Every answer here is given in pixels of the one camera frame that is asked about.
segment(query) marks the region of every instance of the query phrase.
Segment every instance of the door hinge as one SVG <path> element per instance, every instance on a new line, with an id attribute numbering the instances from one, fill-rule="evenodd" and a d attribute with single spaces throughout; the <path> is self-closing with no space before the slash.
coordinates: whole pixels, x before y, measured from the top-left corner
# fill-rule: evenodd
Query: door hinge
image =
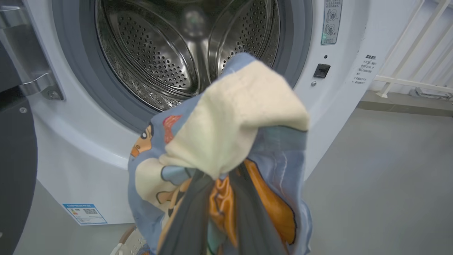
<path id="1" fill-rule="evenodd" d="M 64 100 L 47 62 L 26 8 L 20 0 L 0 6 L 0 46 L 9 55 L 25 96 L 41 93 L 49 100 Z"/>

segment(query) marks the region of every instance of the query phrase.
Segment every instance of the sticker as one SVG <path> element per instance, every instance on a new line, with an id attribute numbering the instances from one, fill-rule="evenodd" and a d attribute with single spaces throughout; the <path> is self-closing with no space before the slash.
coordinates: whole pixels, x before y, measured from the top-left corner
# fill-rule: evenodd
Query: sticker
<path id="1" fill-rule="evenodd" d="M 360 64 L 360 67 L 353 75 L 352 83 L 365 84 L 367 80 L 373 80 L 374 76 L 371 77 L 370 74 L 374 71 L 376 65 L 376 56 L 366 55 L 365 59 Z"/>
<path id="2" fill-rule="evenodd" d="M 63 204 L 64 208 L 81 224 L 106 224 L 94 204 Z"/>
<path id="3" fill-rule="evenodd" d="M 325 0 L 321 45 L 336 44 L 343 0 Z"/>

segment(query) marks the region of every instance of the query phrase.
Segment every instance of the qr code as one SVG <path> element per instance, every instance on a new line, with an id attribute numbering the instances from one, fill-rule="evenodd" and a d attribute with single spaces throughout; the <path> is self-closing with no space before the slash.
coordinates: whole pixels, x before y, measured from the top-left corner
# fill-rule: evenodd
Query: qr code
<path id="1" fill-rule="evenodd" d="M 97 214 L 96 209 L 83 209 L 86 214 Z"/>

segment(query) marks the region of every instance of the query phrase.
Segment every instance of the washing machine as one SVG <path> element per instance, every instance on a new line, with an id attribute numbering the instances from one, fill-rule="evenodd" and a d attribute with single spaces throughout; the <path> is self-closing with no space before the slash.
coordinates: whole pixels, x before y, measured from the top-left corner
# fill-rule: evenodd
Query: washing machine
<path id="1" fill-rule="evenodd" d="M 29 103 L 15 113 L 32 113 L 37 179 L 74 220 L 93 225 L 134 221 L 126 168 L 137 137 L 152 116 L 202 93 L 242 52 L 283 75 L 310 113 L 307 178 L 417 0 L 0 3 L 3 65 L 19 74 L 11 86 Z M 78 217 L 78 207 L 97 218 Z"/>

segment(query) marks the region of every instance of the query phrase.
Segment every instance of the stainless steel drum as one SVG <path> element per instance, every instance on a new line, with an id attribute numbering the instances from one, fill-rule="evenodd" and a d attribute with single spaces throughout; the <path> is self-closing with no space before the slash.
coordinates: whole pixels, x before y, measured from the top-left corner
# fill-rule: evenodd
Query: stainless steel drum
<path id="1" fill-rule="evenodd" d="M 279 44 L 274 0 L 99 0 L 96 8 L 109 65 L 160 111 L 202 92 L 238 53 L 272 67 Z"/>

